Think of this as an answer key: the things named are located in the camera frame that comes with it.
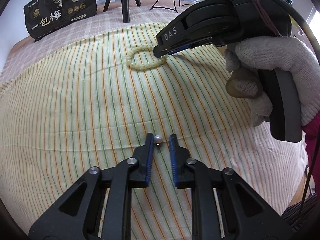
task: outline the gloved hand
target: gloved hand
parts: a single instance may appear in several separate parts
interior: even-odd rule
[[[255,37],[237,44],[236,55],[225,51],[226,69],[232,72],[239,60],[256,69],[281,68],[292,73],[301,105],[301,124],[307,125],[320,111],[320,67],[316,56],[300,40],[292,37]],[[233,80],[235,89],[254,95],[257,87],[248,80]],[[263,92],[256,99],[246,99],[254,126],[260,125],[272,111],[272,104]]]

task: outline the black cable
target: black cable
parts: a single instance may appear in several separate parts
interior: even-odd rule
[[[318,62],[320,62],[320,46],[318,40],[314,36],[312,30],[310,29],[309,25],[303,19],[303,17],[286,1],[284,0],[271,0],[279,5],[283,10],[285,10],[291,17],[297,22],[297,24],[302,28],[304,33],[306,34],[308,40],[313,47],[313,50],[316,54]]]
[[[162,7],[162,6],[155,6],[157,3],[158,3],[159,0],[156,0],[156,2],[153,4],[153,6],[151,6],[151,8],[149,9],[149,11],[151,11],[152,9],[154,8],[162,8],[162,9],[168,9],[168,10],[172,10],[172,11],[175,11],[176,13],[179,13],[178,10],[177,10],[177,7],[176,7],[176,2],[175,0],[173,0],[173,4],[174,4],[174,9],[172,8],[167,8],[167,7]],[[179,0],[179,7],[182,7],[182,6],[185,6],[185,5],[192,5],[192,4],[183,4],[181,5],[181,2]]]
[[[300,209],[301,202],[288,207],[284,211],[284,213],[281,215],[281,217],[292,227],[292,230],[296,232],[301,228],[305,220],[307,220],[308,217],[311,215],[316,204],[317,204],[317,194],[315,193],[311,197],[306,199],[303,211],[300,215],[299,215],[299,209]]]
[[[318,153],[319,153],[319,148],[320,148],[320,126],[319,126],[319,129],[318,129],[318,136],[317,136],[315,151],[313,153],[310,170],[309,170],[307,181],[306,181],[306,185],[305,185],[304,191],[303,191],[303,197],[302,197],[302,201],[301,201],[299,214],[301,214],[302,209],[303,209],[303,204],[304,204],[304,202],[306,200],[308,186],[310,184],[310,179],[311,179],[311,175],[312,175],[313,169],[314,169],[314,167],[316,165],[316,160],[317,160],[317,156],[318,156]]]
[[[316,54],[318,63],[320,64],[320,46],[319,46],[318,40],[314,36],[312,30],[310,29],[310,27],[306,23],[306,21],[303,19],[303,17],[290,4],[288,4],[286,1],[284,1],[284,0],[271,0],[271,1],[275,2],[283,10],[285,10],[297,22],[297,24],[302,28],[302,30],[306,34],[308,40],[310,41],[311,46],[313,47],[313,50],[314,50],[314,52]],[[301,212],[303,210],[303,204],[304,204],[304,202],[306,200],[306,195],[307,195],[308,187],[309,187],[309,184],[310,184],[310,179],[311,179],[311,176],[312,176],[312,172],[313,172],[314,166],[316,164],[316,159],[317,159],[317,156],[318,156],[319,147],[320,147],[320,127],[319,127],[319,130],[318,130],[316,147],[315,147],[315,151],[314,151],[313,158],[312,158],[312,161],[311,161],[310,170],[309,170],[309,173],[308,173],[308,176],[307,176],[306,185],[304,187],[304,192],[303,192],[303,197],[302,197],[301,206],[300,206],[300,210],[299,210],[299,215],[301,214]]]
[[[306,169],[305,169],[305,171],[304,171],[304,175],[305,175],[305,178],[306,178],[306,179],[308,178],[308,168],[309,168],[309,165],[307,164]],[[309,191],[310,191],[310,195],[312,196],[313,193],[312,193],[312,189],[311,189],[311,187],[310,187],[310,184],[308,185],[308,188],[309,188]]]

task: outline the pearl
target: pearl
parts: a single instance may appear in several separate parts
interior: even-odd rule
[[[154,140],[154,143],[155,143],[155,144],[160,144],[160,143],[162,143],[162,141],[163,141],[163,136],[157,134],[157,135],[154,136],[153,140]]]

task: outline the pink sleeve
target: pink sleeve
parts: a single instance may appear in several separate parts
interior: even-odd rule
[[[311,165],[313,153],[315,151],[319,125],[320,125],[320,112],[309,124],[303,127],[303,130],[306,133],[305,142],[307,144],[306,151],[308,153],[309,165]],[[320,154],[317,157],[316,165],[314,167],[312,175],[315,180],[316,189],[320,190]]]

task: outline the striped bedsheet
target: striped bedsheet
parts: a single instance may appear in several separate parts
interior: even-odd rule
[[[0,85],[0,198],[25,232],[89,167],[132,156],[148,132],[165,142],[155,149],[150,186],[133,191],[132,239],[191,239],[190,191],[172,182],[172,133],[192,157],[234,168],[285,210],[303,176],[304,146],[274,140],[266,123],[250,126],[245,101],[225,92],[229,73],[214,46],[179,52],[156,69],[126,66],[128,51],[156,45],[164,26],[75,41]],[[150,52],[135,56],[153,60]]]

